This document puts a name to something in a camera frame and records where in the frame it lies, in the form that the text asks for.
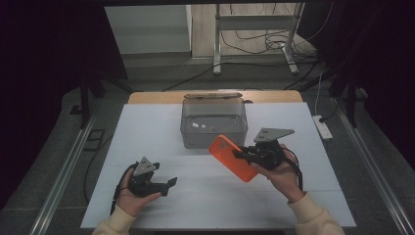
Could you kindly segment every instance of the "gray box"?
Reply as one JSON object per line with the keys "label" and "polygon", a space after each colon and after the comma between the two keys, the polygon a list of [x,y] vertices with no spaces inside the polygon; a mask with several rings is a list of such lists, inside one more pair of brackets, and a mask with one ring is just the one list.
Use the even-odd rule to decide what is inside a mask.
{"label": "gray box", "polygon": [[185,96],[180,125],[184,147],[207,149],[219,134],[243,146],[248,123],[241,96],[239,93]]}

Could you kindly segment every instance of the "human hand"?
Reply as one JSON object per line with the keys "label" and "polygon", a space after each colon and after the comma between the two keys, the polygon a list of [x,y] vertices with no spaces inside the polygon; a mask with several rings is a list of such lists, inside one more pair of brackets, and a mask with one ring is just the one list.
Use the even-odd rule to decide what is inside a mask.
{"label": "human hand", "polygon": [[122,179],[120,192],[116,204],[129,215],[136,217],[138,212],[144,207],[144,205],[151,203],[155,199],[161,196],[161,193],[151,194],[144,198],[138,198],[128,189],[128,180],[134,169],[130,169],[125,177]]}
{"label": "human hand", "polygon": [[[280,146],[284,148],[285,156],[296,164],[296,158],[289,151],[285,150],[286,146],[284,144],[280,144]],[[304,196],[297,183],[296,171],[286,162],[282,162],[272,170],[267,170],[255,163],[251,163],[251,166],[258,173],[267,177],[272,185],[288,199],[290,204],[299,201]]]}

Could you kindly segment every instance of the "white table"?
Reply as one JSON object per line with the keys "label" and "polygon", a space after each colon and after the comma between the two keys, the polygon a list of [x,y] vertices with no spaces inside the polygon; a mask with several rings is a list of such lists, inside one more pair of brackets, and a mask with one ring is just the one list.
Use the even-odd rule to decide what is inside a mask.
{"label": "white table", "polygon": [[[304,190],[327,208],[341,226],[355,226],[306,103],[247,104],[246,146],[262,127],[294,129],[280,143],[300,161]],[[262,175],[245,183],[208,153],[186,149],[180,104],[125,105],[101,175],[83,218],[94,228],[110,215],[123,172],[146,156],[161,163],[153,182],[178,177],[167,197],[148,204],[133,228],[154,230],[281,229],[296,223],[287,200]]]}

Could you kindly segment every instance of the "orange phone case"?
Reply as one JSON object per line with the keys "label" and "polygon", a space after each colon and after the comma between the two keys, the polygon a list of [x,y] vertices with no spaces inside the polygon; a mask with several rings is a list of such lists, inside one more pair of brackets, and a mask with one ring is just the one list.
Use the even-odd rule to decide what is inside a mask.
{"label": "orange phone case", "polygon": [[218,135],[208,148],[210,153],[223,165],[234,172],[242,181],[250,182],[257,172],[245,160],[237,159],[232,150],[241,151],[230,139],[224,135]]}

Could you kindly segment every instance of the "beige sleeve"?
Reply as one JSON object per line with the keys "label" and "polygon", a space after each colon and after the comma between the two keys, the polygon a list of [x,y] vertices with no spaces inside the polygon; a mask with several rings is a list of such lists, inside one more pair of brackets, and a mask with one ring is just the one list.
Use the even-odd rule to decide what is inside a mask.
{"label": "beige sleeve", "polygon": [[338,222],[329,212],[315,204],[308,193],[296,203],[288,204],[298,220],[298,235],[338,235],[345,234]]}
{"label": "beige sleeve", "polygon": [[135,217],[124,212],[115,205],[115,210],[110,218],[102,220],[95,228],[93,235],[126,235],[134,222]]}

